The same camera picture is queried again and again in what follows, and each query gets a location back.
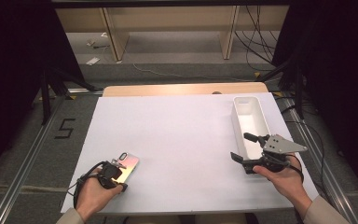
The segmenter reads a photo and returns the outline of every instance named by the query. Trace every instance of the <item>sleeve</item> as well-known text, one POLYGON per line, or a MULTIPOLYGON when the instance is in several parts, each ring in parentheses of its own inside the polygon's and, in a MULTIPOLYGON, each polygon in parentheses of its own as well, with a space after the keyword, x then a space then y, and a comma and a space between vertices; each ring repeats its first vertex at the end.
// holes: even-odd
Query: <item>sleeve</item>
POLYGON ((349 222, 320 195, 313 200, 304 218, 305 224, 345 224, 349 222))
POLYGON ((75 210, 70 208, 65 214, 57 221, 57 224, 84 224, 83 219, 75 210))

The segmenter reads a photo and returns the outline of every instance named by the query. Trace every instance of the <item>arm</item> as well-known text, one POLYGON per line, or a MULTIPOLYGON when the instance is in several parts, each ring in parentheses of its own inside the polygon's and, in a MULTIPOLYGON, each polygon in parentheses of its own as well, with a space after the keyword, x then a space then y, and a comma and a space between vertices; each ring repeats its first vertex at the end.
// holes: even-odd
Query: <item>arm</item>
POLYGON ((96 178, 89 178, 80 191, 76 209, 69 209, 57 224, 83 224, 93 214, 101 211, 122 190, 121 185, 113 189, 104 189, 96 178))
MULTIPOLYGON (((288 159, 300 169, 296 158, 288 159)), ((285 168, 279 173, 272 173, 265 167, 255 166, 254 171, 272 182, 275 189, 293 204, 305 223, 348 223, 322 197, 319 196, 313 202, 302 185, 300 175, 293 169, 285 168)))

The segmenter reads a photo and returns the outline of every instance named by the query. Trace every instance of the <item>white tabletop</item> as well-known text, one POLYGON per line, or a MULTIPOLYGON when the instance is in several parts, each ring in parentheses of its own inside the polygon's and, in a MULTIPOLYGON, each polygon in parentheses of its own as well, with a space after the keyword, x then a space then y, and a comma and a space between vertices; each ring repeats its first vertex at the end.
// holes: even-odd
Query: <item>white tabletop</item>
MULTIPOLYGON (((129 187, 102 214, 225 213, 292 207, 266 178, 247 175, 230 158, 230 151, 238 153, 231 123, 236 96, 257 97, 270 132, 292 140, 270 93, 102 97, 70 185, 99 161, 130 152, 140 162, 127 181, 129 187)), ((303 173, 305 189, 313 199, 318 192, 304 164, 303 173)), ((62 212, 72 206, 73 197, 67 194, 62 212)))

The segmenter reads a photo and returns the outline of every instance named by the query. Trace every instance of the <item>rectangular white bin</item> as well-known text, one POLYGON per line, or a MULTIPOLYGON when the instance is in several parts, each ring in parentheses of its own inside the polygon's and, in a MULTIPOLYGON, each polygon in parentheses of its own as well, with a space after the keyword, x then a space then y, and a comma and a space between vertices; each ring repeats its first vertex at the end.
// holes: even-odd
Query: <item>rectangular white bin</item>
POLYGON ((265 136, 269 133, 260 102, 256 97, 235 97, 231 113, 232 126, 239 154, 245 160, 257 160, 263 149, 260 144, 243 138, 244 133, 265 136))

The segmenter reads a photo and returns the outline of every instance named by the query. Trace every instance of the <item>smartphone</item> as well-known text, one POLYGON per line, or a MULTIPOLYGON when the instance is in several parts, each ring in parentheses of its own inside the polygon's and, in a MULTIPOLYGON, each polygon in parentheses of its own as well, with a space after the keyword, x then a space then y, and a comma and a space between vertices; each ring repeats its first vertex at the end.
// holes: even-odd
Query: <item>smartphone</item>
POLYGON ((119 168, 122 174, 117 179, 112 178, 112 180, 118 183, 125 183, 127 178, 130 176, 130 174, 138 164, 139 158, 128 152, 123 152, 120 157, 118 157, 117 161, 123 166, 125 166, 126 169, 119 168))

